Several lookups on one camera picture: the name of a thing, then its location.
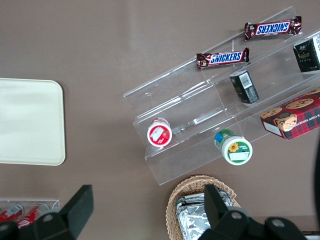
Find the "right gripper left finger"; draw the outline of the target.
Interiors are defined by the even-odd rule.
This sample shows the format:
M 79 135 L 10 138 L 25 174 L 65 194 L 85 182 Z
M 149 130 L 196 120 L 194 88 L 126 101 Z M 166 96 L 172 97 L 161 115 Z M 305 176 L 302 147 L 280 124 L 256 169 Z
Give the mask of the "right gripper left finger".
M 31 225 L 35 240 L 76 240 L 94 210 L 93 186 L 83 185 L 58 212 Z

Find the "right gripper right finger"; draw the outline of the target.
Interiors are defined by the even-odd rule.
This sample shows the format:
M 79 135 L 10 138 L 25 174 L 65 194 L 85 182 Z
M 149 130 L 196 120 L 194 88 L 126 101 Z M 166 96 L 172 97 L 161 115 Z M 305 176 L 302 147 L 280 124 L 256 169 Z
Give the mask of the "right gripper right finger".
M 204 187 L 204 210 L 210 228 L 203 233 L 205 240 L 251 240 L 249 216 L 240 207 L 228 207 L 214 185 Z

